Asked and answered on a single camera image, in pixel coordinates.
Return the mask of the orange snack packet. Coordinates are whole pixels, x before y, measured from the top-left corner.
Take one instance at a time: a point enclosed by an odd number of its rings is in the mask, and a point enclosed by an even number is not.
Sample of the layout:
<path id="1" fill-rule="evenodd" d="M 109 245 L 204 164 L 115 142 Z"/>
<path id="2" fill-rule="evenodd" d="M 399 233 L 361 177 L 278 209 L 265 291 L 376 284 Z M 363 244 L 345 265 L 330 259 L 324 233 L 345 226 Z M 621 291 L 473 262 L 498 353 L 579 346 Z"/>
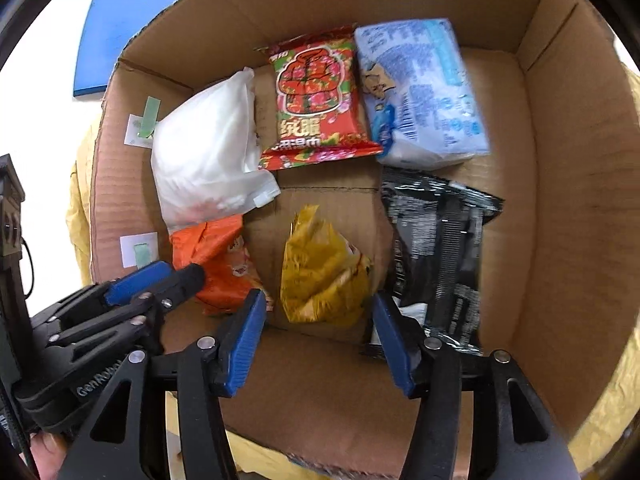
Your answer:
<path id="1" fill-rule="evenodd" d="M 236 312 L 253 288 L 265 294 L 267 311 L 273 310 L 272 298 L 250 258 L 242 232 L 243 217 L 235 214 L 188 226 L 169 237 L 172 264 L 176 270 L 190 263 L 196 263 L 204 270 L 205 283 L 196 298 L 204 304 L 205 315 Z"/>

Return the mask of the white soft pouch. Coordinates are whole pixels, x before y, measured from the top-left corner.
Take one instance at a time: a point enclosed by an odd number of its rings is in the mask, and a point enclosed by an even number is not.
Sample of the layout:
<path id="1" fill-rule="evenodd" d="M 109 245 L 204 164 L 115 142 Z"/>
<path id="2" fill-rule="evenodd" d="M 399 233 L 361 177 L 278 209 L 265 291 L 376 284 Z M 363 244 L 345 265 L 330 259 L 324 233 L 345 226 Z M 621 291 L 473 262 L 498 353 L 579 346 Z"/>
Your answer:
<path id="1" fill-rule="evenodd" d="M 169 233 L 247 214 L 280 194 L 274 175 L 259 167 L 254 77 L 239 70 L 155 127 L 151 167 Z"/>

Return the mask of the yellow snack packet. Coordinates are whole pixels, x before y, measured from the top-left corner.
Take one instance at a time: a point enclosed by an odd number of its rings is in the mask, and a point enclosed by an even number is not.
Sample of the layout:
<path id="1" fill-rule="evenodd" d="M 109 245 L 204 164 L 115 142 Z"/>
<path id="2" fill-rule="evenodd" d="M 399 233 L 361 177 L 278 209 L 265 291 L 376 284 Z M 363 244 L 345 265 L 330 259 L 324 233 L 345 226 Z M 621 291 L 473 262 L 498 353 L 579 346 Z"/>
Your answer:
<path id="1" fill-rule="evenodd" d="M 318 216 L 317 205 L 296 214 L 284 246 L 280 303 L 293 324 L 349 328 L 371 295 L 371 259 Z"/>

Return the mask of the red snack packet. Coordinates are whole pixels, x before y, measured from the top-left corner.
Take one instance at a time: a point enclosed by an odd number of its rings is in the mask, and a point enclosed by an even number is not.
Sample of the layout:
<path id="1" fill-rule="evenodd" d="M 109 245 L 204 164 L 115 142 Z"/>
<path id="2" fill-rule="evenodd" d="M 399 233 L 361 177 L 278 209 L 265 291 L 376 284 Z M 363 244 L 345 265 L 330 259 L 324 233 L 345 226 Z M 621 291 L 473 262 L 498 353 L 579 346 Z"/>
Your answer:
<path id="1" fill-rule="evenodd" d="M 382 153 L 360 117 L 354 28 L 279 42 L 267 51 L 274 70 L 277 141 L 262 152 L 269 171 Z"/>

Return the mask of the black snack packet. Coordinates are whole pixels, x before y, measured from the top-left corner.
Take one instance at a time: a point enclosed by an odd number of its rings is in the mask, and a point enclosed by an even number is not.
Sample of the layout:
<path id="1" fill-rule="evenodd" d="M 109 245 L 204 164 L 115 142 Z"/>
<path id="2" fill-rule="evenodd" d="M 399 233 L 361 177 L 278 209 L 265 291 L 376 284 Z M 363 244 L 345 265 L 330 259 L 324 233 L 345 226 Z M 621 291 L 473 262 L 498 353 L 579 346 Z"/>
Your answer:
<path id="1" fill-rule="evenodd" d="M 386 167 L 381 200 L 394 230 L 382 292 L 427 337 L 479 356 L 484 225 L 503 199 L 418 170 Z"/>

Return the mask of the light blue tissue pack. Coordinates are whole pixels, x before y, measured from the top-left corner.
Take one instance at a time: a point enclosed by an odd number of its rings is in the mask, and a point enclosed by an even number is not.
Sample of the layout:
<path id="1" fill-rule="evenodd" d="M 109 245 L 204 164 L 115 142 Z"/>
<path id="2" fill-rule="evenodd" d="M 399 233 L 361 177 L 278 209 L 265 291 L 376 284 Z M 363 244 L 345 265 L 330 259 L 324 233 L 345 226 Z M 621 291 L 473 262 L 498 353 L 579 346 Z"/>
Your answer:
<path id="1" fill-rule="evenodd" d="M 490 153 L 483 115 L 450 21 L 361 26 L 363 106 L 384 166 L 435 170 Z"/>

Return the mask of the yellow tablecloth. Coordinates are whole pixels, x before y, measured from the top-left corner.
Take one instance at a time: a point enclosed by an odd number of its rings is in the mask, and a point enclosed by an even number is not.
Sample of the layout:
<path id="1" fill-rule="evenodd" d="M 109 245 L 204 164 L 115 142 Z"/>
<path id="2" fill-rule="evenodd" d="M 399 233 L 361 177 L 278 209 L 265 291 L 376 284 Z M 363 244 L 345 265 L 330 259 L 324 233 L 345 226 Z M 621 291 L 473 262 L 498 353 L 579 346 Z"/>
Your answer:
<path id="1" fill-rule="evenodd" d="M 603 72 L 561 61 L 540 76 L 506 52 L 462 53 L 491 155 L 442 174 L 506 200 L 483 236 L 480 342 L 514 356 L 583 471 L 639 411 L 639 128 L 626 70 L 617 58 Z M 193 93 L 116 65 L 92 161 L 96 281 L 130 272 L 125 235 L 157 233 L 160 258 L 169 259 L 151 151 L 125 145 L 125 131 L 148 96 L 160 99 L 163 117 Z M 392 246 L 380 170 L 363 157 L 277 174 L 281 194 L 245 217 L 244 229 L 273 300 L 290 225 L 306 205 L 371 258 L 380 286 Z M 221 401 L 227 428 L 303 464 L 397 477 L 418 402 L 394 386 L 385 363 L 360 354 L 365 316 L 351 328 L 292 325 L 278 304 L 246 385 Z"/>

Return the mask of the blue foam mat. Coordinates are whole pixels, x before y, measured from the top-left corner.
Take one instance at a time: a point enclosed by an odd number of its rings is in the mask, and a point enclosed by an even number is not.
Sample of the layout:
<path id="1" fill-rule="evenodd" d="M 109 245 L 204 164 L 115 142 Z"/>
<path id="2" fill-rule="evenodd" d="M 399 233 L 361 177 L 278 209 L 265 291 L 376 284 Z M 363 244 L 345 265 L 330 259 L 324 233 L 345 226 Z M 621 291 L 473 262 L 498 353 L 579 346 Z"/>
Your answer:
<path id="1" fill-rule="evenodd" d="M 77 51 L 73 97 L 106 90 L 120 52 L 177 0 L 92 0 Z"/>

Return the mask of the open cardboard box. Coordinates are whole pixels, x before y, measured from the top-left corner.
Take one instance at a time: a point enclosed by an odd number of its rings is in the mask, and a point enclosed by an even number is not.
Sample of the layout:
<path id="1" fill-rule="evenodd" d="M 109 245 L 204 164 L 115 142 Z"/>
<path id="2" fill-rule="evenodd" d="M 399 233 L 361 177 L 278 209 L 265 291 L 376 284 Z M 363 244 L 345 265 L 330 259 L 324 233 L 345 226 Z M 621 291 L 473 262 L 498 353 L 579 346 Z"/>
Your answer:
<path id="1" fill-rule="evenodd" d="M 130 41 L 112 73 L 93 159 L 92 274 L 124 275 L 119 239 L 157 232 L 150 150 L 124 143 L 148 96 L 160 117 L 245 66 L 256 74 L 259 139 L 276 140 L 274 81 L 258 49 L 348 24 L 449 18 L 489 133 L 491 154 L 446 178 L 506 200 L 486 226 L 480 341 L 508 350 L 547 405 L 579 470 L 606 454 L 638 411 L 623 379 L 613 437 L 594 444 L 597 402 L 639 315 L 639 117 L 613 33 L 588 0 L 179 0 Z M 300 208 L 326 218 L 373 261 L 382 282 L 392 230 L 373 157 L 288 169 L 281 194 L 245 220 L 245 240 L 276 300 L 283 249 Z M 222 401 L 235 434 L 305 466 L 394 478 L 418 402 L 384 362 L 361 354 L 369 312 L 349 328 L 290 325 L 280 306 L 247 383 Z"/>

